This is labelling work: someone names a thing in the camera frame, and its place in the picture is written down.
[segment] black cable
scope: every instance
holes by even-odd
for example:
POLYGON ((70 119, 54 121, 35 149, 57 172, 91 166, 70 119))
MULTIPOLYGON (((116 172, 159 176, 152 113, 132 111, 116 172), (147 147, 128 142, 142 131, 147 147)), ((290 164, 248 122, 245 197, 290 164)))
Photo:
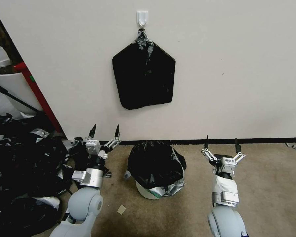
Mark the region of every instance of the black cable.
POLYGON ((13 96, 13 95, 11 95, 11 94, 8 92, 8 90, 6 90, 5 88, 3 88, 2 86, 0 86, 0 93, 1 93, 1 94, 4 94, 4 95, 6 95, 6 96, 8 96, 8 97, 10 97, 10 98, 12 98, 12 99, 14 99, 15 101, 17 101, 17 102, 19 102, 20 104, 22 104, 22 105, 24 105, 24 106, 30 108, 31 110, 35 111, 36 113, 41 113, 41 111, 39 111, 38 109, 35 109, 35 108, 32 107, 31 105, 25 103, 24 101, 22 101, 22 100, 16 98, 16 97, 13 96))

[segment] black baseboard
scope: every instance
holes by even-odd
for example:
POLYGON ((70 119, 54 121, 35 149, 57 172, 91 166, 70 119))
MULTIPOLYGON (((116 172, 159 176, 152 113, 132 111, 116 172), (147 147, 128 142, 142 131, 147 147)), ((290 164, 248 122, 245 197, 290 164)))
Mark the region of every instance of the black baseboard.
MULTIPOLYGON (((145 140, 122 141, 120 145, 136 145, 145 140)), ((192 140, 160 140, 169 145, 204 144, 205 139, 192 140)), ((235 139, 209 139, 209 144, 234 144, 235 139)), ((244 143, 296 143, 296 138, 238 138, 240 144, 244 143)))

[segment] white wall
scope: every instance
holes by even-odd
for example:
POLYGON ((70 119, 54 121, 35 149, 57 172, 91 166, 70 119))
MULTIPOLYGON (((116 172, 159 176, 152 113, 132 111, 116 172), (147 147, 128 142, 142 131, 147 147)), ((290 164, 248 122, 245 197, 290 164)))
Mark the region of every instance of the white wall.
POLYGON ((0 0, 0 18, 68 137, 296 137, 296 0, 0 0), (111 60, 140 9, 176 59, 174 95, 129 111, 111 60))

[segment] garbage bin with black liner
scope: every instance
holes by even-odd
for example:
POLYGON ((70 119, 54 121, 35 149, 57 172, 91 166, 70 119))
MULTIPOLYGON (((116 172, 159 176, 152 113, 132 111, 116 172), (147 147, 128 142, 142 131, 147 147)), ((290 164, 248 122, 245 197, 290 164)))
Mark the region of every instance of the garbage bin with black liner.
POLYGON ((131 150, 125 179, 132 176, 144 197, 159 199, 183 188, 185 169, 184 157, 170 145, 145 141, 131 150))

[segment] carpet floor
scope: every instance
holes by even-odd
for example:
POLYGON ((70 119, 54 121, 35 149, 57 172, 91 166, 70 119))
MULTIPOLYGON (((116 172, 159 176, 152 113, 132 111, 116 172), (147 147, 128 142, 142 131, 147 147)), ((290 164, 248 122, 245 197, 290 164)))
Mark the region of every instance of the carpet floor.
MULTIPOLYGON (((133 178, 123 179, 132 146, 109 153, 104 178, 104 204, 92 236, 212 236, 210 212, 212 166, 201 154, 202 145, 174 145, 187 162, 186 185, 174 196, 148 200, 137 191, 133 178), (117 213, 120 205, 123 215, 117 213)), ((234 145, 210 145, 214 154, 234 155, 234 145)), ((247 155, 238 165, 237 182, 241 214, 252 236, 296 236, 296 150, 285 144, 243 144, 247 155)), ((70 195, 62 196, 67 203, 70 195)), ((38 236, 49 236, 48 230, 38 236)))

